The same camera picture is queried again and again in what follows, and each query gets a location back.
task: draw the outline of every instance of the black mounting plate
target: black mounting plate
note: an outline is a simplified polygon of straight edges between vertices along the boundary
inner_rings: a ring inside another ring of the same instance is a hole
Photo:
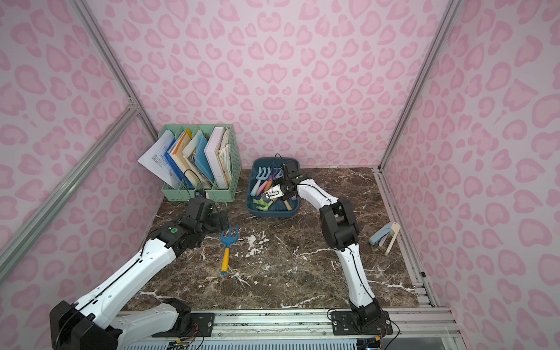
[[[198,333],[197,337],[205,336],[211,337],[212,336],[212,328],[214,328],[214,317],[216,314],[211,312],[201,312],[197,314],[195,312],[190,314],[193,318],[193,322],[198,325]]]
[[[333,311],[330,313],[330,318],[332,319],[334,335],[371,334],[384,337],[393,333],[387,311],[383,311],[381,316],[367,327],[358,326],[356,316],[352,311]]]

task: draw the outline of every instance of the yellow handle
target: yellow handle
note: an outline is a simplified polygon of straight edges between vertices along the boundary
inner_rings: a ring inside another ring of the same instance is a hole
[[[292,206],[288,203],[287,200],[284,201],[284,204],[286,205],[286,209],[288,209],[288,211],[292,211]]]
[[[223,254],[222,273],[227,273],[227,266],[230,264],[230,249],[226,248]]]

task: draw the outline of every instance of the stack of papers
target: stack of papers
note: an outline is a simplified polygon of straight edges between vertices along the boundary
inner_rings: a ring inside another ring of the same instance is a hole
[[[138,159],[138,162],[166,184],[179,189],[228,189],[231,183],[230,130],[215,127],[207,140],[195,128],[186,129],[177,138],[166,130],[161,138]]]
[[[169,147],[175,142],[173,133],[167,130],[150,149],[140,157],[138,162],[154,173],[173,188],[179,188],[181,178],[177,176],[165,155]]]

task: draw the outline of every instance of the blue folder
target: blue folder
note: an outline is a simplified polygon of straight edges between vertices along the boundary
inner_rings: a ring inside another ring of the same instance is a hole
[[[208,159],[206,158],[206,154],[204,154],[204,149],[206,148],[206,144],[208,140],[204,135],[200,135],[198,137],[197,143],[197,152],[194,155],[194,164],[197,166],[198,170],[204,174],[212,183],[214,183],[214,174],[210,169],[210,164],[208,164]]]
[[[173,160],[173,158],[171,158],[171,155],[169,154],[169,151],[173,148],[173,146],[175,145],[175,143],[177,142],[177,140],[175,140],[167,149],[167,151],[165,152],[165,159],[167,159],[169,165],[171,165],[171,168],[173,169],[173,171],[175,172],[175,175],[177,175],[179,177],[180,180],[185,179],[185,183],[186,183],[186,187],[188,189],[194,189],[194,186],[190,183],[189,179],[186,178],[185,175],[183,175],[183,172],[181,171],[181,169],[179,169],[179,167],[177,166],[177,164],[175,164],[175,161]]]

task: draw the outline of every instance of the wooden handle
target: wooden handle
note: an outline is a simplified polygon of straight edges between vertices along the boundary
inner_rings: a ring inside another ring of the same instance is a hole
[[[287,200],[284,201],[284,204],[286,205],[286,209],[288,209],[288,211],[292,211],[292,206],[288,203]]]
[[[267,181],[267,185],[264,187],[264,191],[268,191],[272,187],[272,180]]]
[[[227,266],[230,264],[230,249],[226,248],[223,254],[222,273],[227,273]]]

